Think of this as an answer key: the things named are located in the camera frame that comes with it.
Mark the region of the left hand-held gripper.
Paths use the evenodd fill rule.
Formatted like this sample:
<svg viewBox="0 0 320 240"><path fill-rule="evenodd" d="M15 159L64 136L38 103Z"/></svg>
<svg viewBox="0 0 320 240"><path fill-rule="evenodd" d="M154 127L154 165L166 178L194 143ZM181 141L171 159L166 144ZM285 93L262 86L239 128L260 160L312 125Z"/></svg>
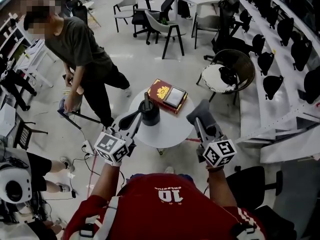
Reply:
<svg viewBox="0 0 320 240"><path fill-rule="evenodd" d="M134 136L142 122L138 110L119 115L111 126L102 131L94 149L97 154L112 166L119 166L125 156L130 156L136 147Z"/></svg>

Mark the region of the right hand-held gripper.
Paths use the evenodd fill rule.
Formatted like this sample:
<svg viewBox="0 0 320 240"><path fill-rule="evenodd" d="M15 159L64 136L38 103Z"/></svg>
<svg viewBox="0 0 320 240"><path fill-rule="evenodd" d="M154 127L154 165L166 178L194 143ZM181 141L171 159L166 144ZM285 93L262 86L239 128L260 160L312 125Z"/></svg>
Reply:
<svg viewBox="0 0 320 240"><path fill-rule="evenodd" d="M194 128L200 140L200 144L196 149L200 163L207 162L213 168L220 168L228 164L237 154L234 143L223 134L217 123L206 129L197 117L194 122Z"/></svg>

